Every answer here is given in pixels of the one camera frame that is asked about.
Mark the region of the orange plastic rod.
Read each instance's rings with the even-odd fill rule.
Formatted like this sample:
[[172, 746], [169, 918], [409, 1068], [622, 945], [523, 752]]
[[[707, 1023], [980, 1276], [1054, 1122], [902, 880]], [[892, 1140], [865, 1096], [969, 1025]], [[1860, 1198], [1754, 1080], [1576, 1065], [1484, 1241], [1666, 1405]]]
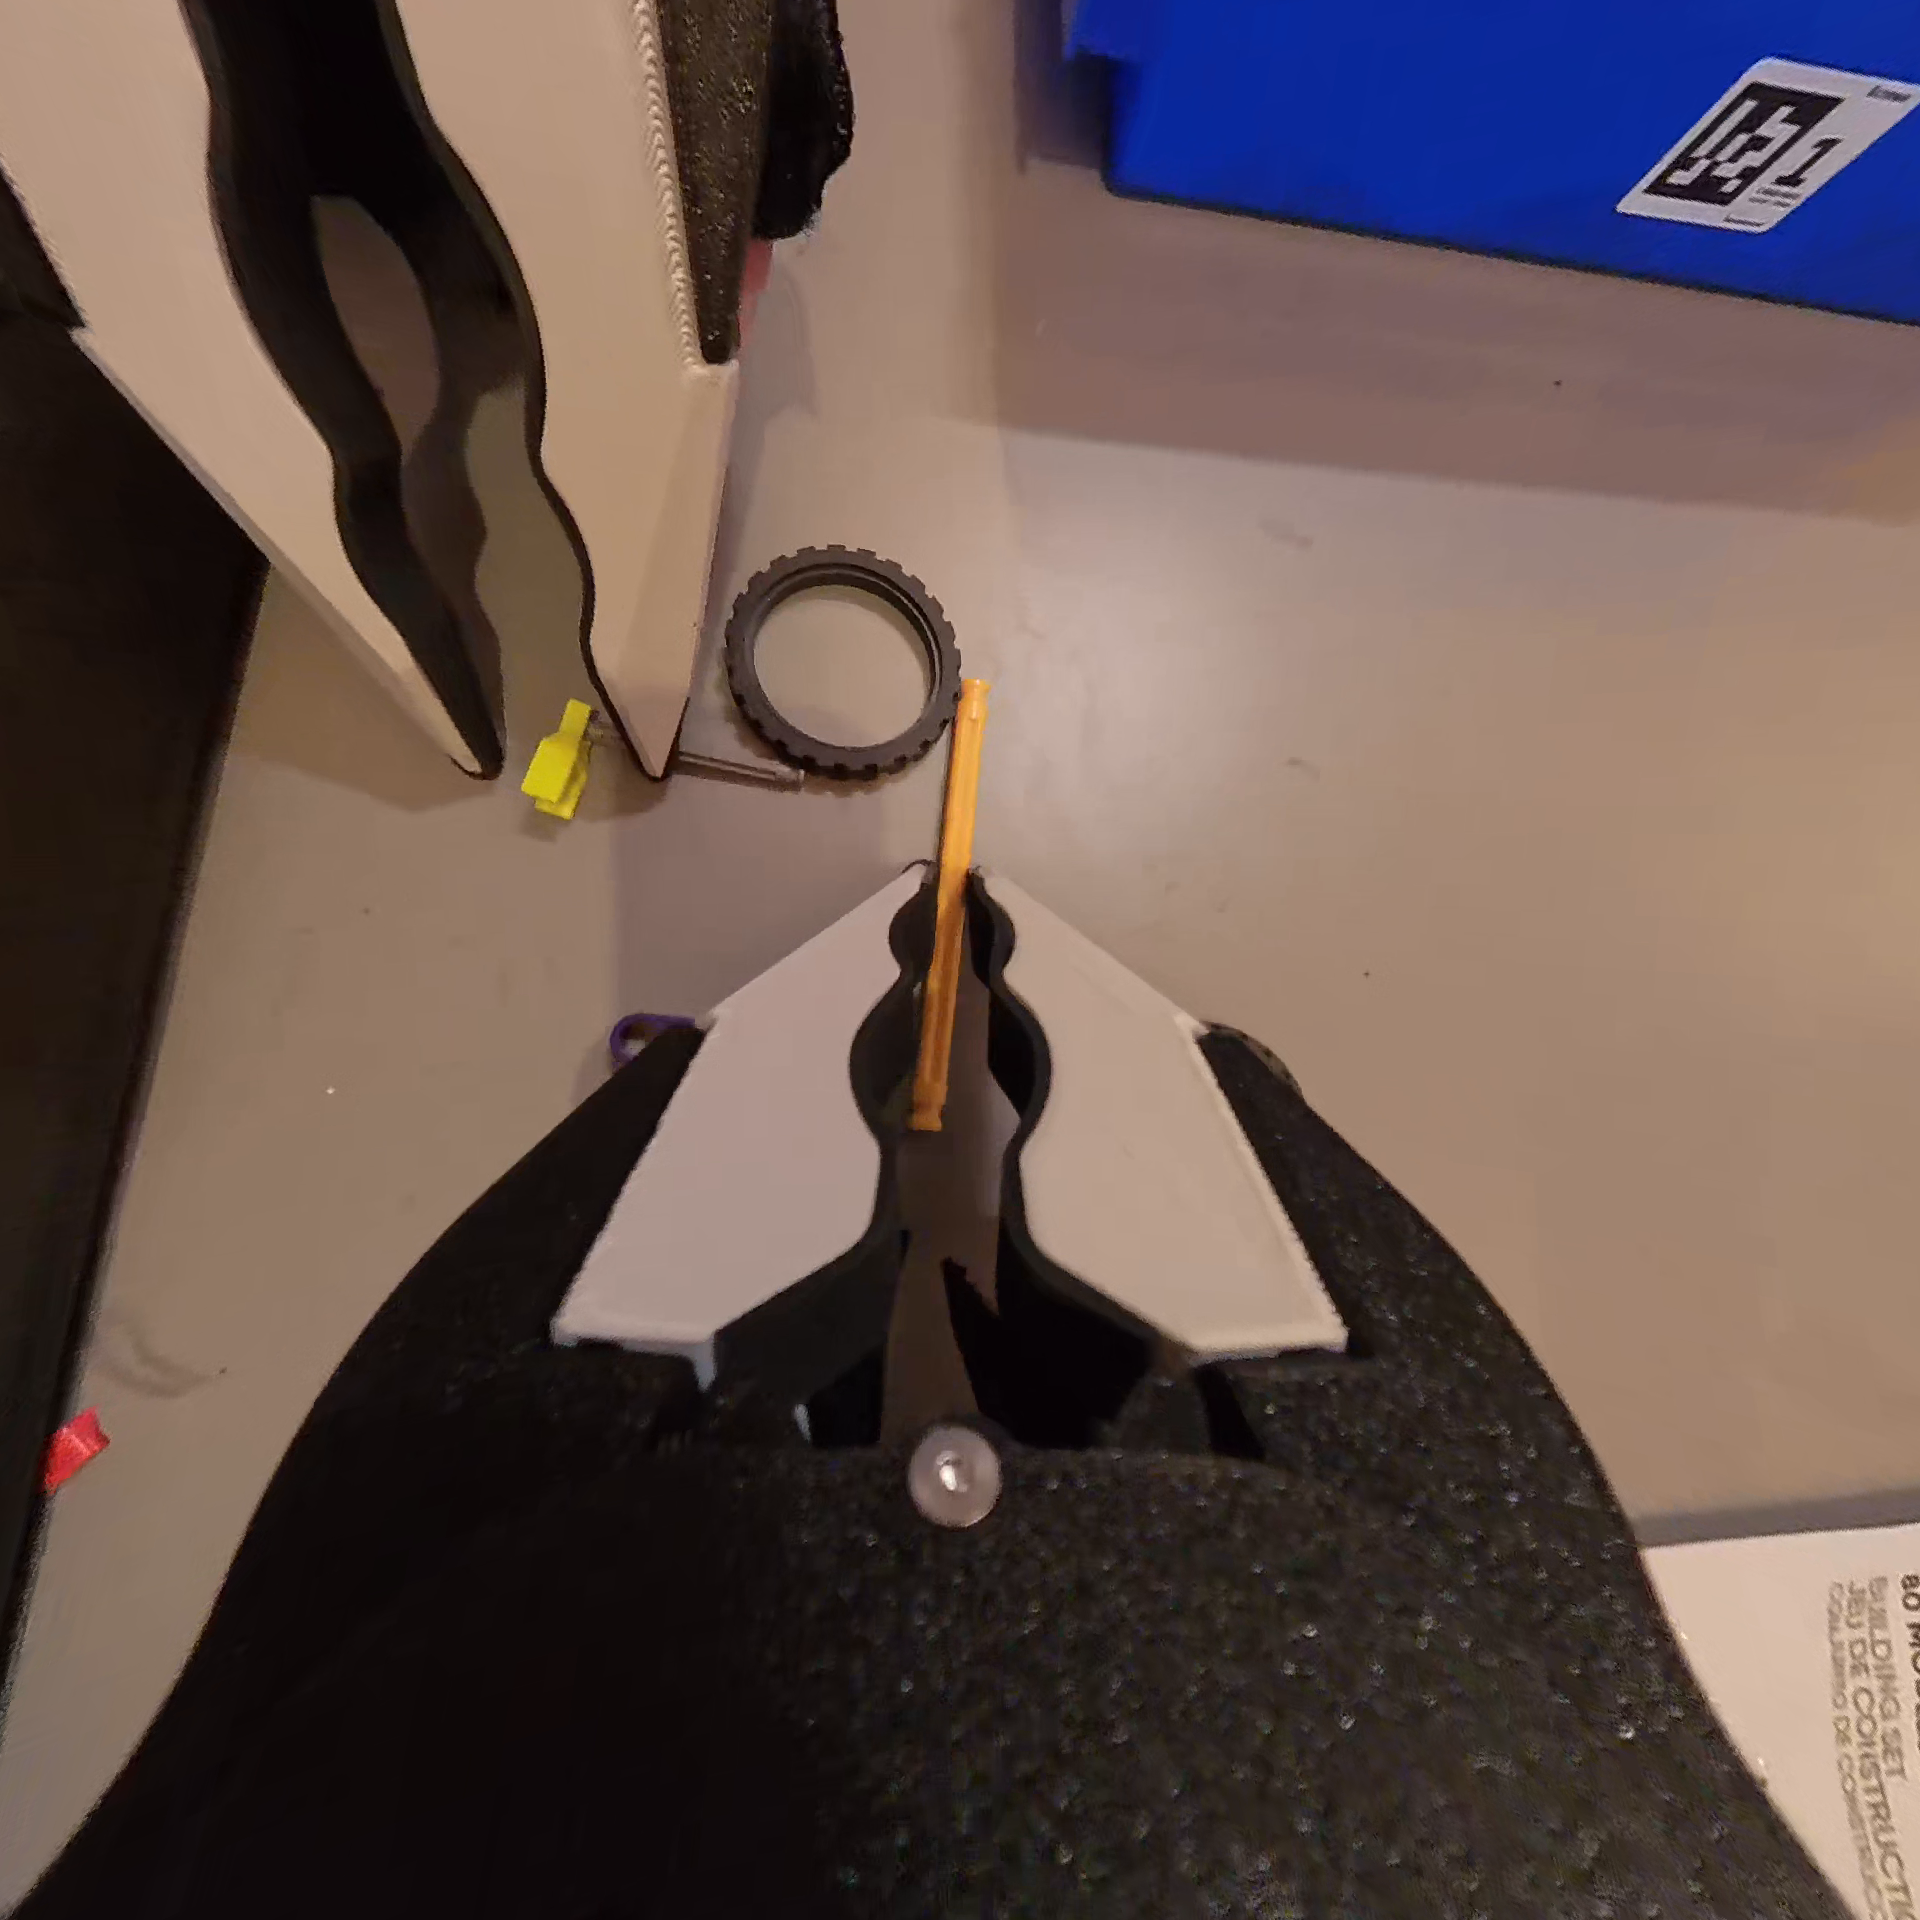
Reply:
[[920, 1056], [908, 1106], [908, 1129], [924, 1135], [941, 1132], [950, 1084], [954, 1021], [966, 945], [966, 893], [989, 698], [989, 681], [963, 679], [950, 722], [944, 816], [932, 876], [932, 949], [921, 993]]

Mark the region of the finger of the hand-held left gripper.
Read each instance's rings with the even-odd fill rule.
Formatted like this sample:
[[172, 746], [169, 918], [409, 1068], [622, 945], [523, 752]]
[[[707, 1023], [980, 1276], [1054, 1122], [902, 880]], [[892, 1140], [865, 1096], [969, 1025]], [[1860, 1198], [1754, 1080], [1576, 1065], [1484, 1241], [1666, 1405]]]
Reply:
[[584, 665], [637, 768], [666, 780], [737, 366], [704, 354], [658, 8], [397, 2], [393, 61], [512, 298], [529, 462], [584, 576]]
[[469, 777], [504, 766], [334, 311], [274, 85], [209, 5], [4, 5], [4, 183], [77, 346]]

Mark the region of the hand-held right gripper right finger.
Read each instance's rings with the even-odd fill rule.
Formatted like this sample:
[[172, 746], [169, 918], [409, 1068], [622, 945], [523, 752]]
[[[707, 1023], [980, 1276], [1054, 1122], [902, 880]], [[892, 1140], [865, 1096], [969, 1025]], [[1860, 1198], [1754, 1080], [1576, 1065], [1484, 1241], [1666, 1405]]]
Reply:
[[995, 1002], [1038, 1033], [1011, 1173], [1045, 1276], [1188, 1360], [1342, 1352], [1348, 1330], [1202, 1052], [1204, 1025], [1017, 881], [973, 876]]

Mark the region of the blue plastic bin white tag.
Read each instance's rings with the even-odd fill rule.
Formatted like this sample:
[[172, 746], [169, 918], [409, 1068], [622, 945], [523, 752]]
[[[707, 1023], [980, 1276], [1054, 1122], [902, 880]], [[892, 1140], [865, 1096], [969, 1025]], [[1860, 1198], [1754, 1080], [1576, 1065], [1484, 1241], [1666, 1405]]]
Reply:
[[1916, 2], [1086, 2], [1142, 200], [1918, 320]]

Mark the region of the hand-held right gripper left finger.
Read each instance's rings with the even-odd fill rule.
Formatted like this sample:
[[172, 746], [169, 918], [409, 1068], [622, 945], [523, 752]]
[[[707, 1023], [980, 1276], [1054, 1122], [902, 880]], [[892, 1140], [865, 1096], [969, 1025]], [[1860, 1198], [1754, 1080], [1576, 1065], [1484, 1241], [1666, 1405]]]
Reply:
[[901, 980], [905, 869], [720, 998], [552, 1319], [562, 1345], [683, 1360], [699, 1388], [788, 1365], [842, 1368], [826, 1280], [881, 1225], [883, 1148], [858, 1094], [858, 1033]]

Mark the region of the yellow plastic connector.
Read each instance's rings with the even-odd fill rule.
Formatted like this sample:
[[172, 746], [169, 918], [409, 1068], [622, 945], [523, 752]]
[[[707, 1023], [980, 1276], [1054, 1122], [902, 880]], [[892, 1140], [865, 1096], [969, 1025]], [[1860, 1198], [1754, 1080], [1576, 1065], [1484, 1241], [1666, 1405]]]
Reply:
[[586, 797], [601, 714], [587, 701], [570, 698], [558, 724], [540, 737], [520, 781], [534, 814], [571, 822]]

